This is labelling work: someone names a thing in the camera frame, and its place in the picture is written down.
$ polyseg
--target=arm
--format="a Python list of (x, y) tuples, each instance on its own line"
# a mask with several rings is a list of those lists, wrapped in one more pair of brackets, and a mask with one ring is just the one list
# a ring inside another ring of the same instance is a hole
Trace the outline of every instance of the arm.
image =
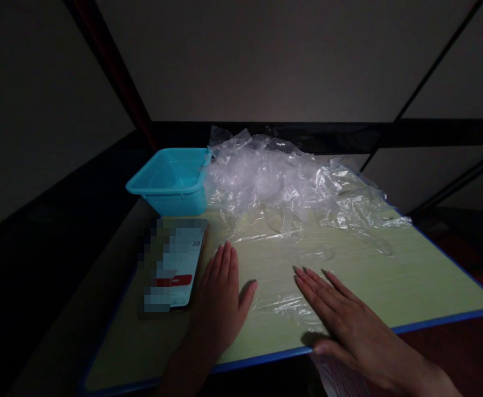
[(220, 246), (197, 286), (188, 332), (170, 358), (155, 397), (197, 394), (242, 329), (257, 287), (253, 282), (240, 299), (238, 253), (230, 242)]
[(319, 340), (313, 352), (330, 355), (382, 388), (412, 396), (461, 396), (451, 379), (398, 338), (376, 314), (326, 272), (331, 284), (307, 269), (295, 281), (335, 340)]

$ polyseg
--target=clear plastic wrap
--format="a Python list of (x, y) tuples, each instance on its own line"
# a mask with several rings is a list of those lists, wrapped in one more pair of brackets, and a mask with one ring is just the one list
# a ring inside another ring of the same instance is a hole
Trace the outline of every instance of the clear plastic wrap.
[(380, 190), (338, 159), (320, 162), (291, 142), (251, 136), (247, 130), (232, 136), (218, 127), (212, 127), (210, 150), (213, 160), (205, 179), (208, 206), (219, 210), (234, 241), (238, 232), (258, 221), (265, 221), (275, 234), (247, 237), (244, 233), (244, 241), (291, 238), (303, 224), (317, 222), (346, 230), (391, 255), (390, 245), (369, 230), (410, 224), (409, 218), (394, 216)]

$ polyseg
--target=blue plastic basket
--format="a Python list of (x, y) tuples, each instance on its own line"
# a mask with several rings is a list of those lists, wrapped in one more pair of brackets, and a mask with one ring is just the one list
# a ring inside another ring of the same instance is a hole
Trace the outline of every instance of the blue plastic basket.
[(126, 184), (161, 216), (200, 215), (207, 208), (203, 181), (210, 164), (206, 148), (159, 150)]

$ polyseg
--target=finger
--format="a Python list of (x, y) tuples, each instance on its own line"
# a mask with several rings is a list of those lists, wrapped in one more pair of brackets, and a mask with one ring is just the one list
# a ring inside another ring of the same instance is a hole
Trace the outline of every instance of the finger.
[(232, 247), (230, 251), (230, 269), (229, 269), (229, 282), (234, 285), (238, 285), (238, 251)]
[(210, 270), (209, 277), (209, 280), (211, 281), (214, 281), (218, 278), (219, 269), (221, 268), (221, 260), (223, 259), (223, 249), (224, 247), (220, 245), (214, 256), (214, 261), (212, 263), (212, 269)]
[(232, 244), (229, 241), (227, 241), (225, 243), (225, 247), (223, 248), (223, 258), (221, 259), (221, 268), (219, 269), (219, 277), (222, 280), (227, 280), (229, 278), (231, 251), (232, 251)]
[(201, 282), (199, 285), (204, 285), (210, 278), (210, 271), (213, 266), (213, 261), (214, 261), (214, 257), (210, 258), (210, 261), (208, 261), (207, 268), (205, 269), (205, 273), (203, 274), (203, 277), (201, 278)]
[(312, 278), (313, 281), (315, 281), (318, 285), (321, 286), (328, 294), (332, 295), (335, 299), (342, 303), (346, 303), (347, 299), (344, 297), (341, 293), (336, 291), (336, 289), (328, 284), (326, 281), (324, 281), (322, 278), (319, 277), (317, 273), (315, 273), (311, 269), (306, 269), (306, 274)]
[(295, 282), (297, 283), (298, 289), (302, 292), (302, 295), (304, 295), (304, 298), (306, 298), (306, 301), (308, 301), (317, 313), (317, 316), (330, 329), (335, 323), (337, 314), (300, 277), (295, 276)]
[(342, 302), (339, 302), (334, 296), (332, 296), (326, 288), (322, 288), (319, 284), (317, 284), (311, 277), (309, 277), (302, 269), (295, 267), (295, 272), (300, 279), (306, 283), (311, 290), (319, 296), (319, 298), (333, 311), (337, 312), (339, 308), (342, 306)]
[(329, 339), (318, 340), (313, 345), (313, 352), (316, 355), (327, 355), (335, 357), (352, 369), (355, 368), (356, 360), (354, 359), (354, 357), (336, 341)]
[(330, 280), (330, 282), (332, 283), (332, 285), (335, 287), (335, 289), (337, 291), (342, 293), (348, 299), (351, 299), (351, 300), (356, 301), (356, 302), (361, 302), (361, 300), (358, 297), (356, 297), (352, 293), (352, 291), (350, 291), (348, 288), (346, 288), (344, 286), (344, 284), (342, 282), (340, 282), (337, 277), (335, 277), (335, 275), (333, 275), (329, 271), (325, 271), (324, 274), (326, 274), (326, 277), (328, 278), (328, 280)]
[(245, 295), (243, 295), (239, 306), (239, 315), (242, 323), (247, 318), (247, 314), (249, 314), (249, 309), (251, 308), (251, 303), (253, 302), (254, 293), (256, 292), (257, 288), (258, 282), (255, 281), (249, 286), (249, 288), (247, 288), (247, 290), (245, 291)]

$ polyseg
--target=red button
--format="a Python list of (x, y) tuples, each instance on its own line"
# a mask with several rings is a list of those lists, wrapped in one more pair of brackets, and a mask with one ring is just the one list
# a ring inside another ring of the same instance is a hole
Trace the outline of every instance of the red button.
[(157, 287), (177, 287), (190, 285), (192, 282), (192, 275), (176, 275), (174, 278), (158, 278)]

